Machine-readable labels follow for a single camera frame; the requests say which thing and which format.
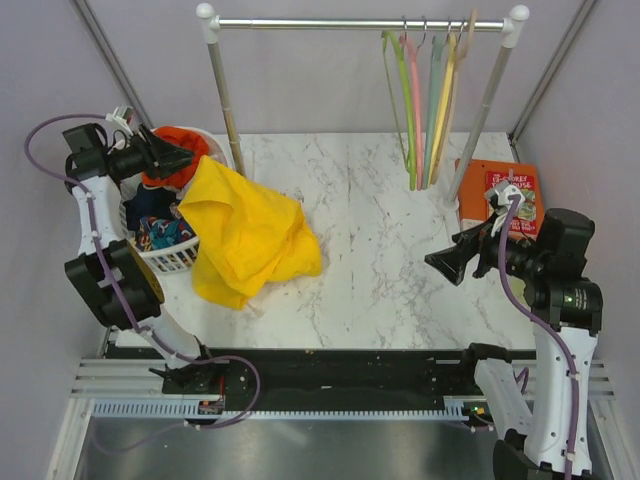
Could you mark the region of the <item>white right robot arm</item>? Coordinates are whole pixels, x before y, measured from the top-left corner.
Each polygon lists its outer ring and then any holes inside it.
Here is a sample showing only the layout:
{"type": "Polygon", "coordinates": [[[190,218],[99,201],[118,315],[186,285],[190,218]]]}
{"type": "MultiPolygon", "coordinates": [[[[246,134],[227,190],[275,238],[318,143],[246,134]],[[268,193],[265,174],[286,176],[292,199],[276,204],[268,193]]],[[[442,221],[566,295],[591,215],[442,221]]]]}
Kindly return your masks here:
{"type": "Polygon", "coordinates": [[[525,284],[514,306],[529,318],[535,341],[535,389],[527,402],[506,349],[472,343],[463,352],[458,381],[483,393],[498,440],[493,450],[497,479],[591,479],[587,440],[589,377],[602,327],[600,287],[584,276],[586,250],[595,233],[587,216],[564,208],[544,214],[535,240],[493,233],[497,216],[453,236],[451,247],[425,256],[427,265],[452,284],[467,263],[474,277],[497,269],[525,284]]]}

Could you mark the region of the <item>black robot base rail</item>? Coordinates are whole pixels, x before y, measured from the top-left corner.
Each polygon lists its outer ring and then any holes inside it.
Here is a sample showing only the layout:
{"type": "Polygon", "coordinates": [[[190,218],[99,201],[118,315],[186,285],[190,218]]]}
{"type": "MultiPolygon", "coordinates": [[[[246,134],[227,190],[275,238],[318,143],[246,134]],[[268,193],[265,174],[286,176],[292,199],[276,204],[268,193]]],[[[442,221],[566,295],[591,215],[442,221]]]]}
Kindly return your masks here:
{"type": "Polygon", "coordinates": [[[532,360],[530,350],[473,343],[464,350],[230,350],[208,365],[163,367],[165,394],[220,395],[226,409],[435,409],[481,393],[479,360],[532,360]]]}

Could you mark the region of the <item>yellow shorts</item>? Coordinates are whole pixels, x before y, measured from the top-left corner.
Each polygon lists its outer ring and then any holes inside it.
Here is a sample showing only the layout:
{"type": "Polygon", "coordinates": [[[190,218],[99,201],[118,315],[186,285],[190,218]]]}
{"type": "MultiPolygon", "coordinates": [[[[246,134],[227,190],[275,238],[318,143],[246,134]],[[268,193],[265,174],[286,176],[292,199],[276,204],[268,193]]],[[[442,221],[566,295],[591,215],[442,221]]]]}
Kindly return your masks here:
{"type": "Polygon", "coordinates": [[[199,238],[195,293],[241,310],[269,283],[323,271],[301,204],[203,156],[179,211],[199,238]]]}

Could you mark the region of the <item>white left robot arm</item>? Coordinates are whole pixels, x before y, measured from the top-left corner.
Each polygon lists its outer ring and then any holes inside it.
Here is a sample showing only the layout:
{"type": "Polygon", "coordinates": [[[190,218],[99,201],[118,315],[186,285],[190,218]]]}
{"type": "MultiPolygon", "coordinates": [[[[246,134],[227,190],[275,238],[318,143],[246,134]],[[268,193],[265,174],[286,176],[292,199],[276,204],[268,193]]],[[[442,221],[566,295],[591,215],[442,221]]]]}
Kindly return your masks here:
{"type": "Polygon", "coordinates": [[[167,177],[189,165],[192,152],[145,126],[121,149],[109,148],[95,123],[68,129],[63,137],[71,150],[65,182],[81,221],[78,256],[64,265],[67,278],[100,324],[141,335],[168,368],[188,365],[184,379],[196,392],[211,392],[218,367],[204,360],[201,342],[166,311],[160,283],[127,240],[117,210],[121,181],[140,173],[167,177]]]}

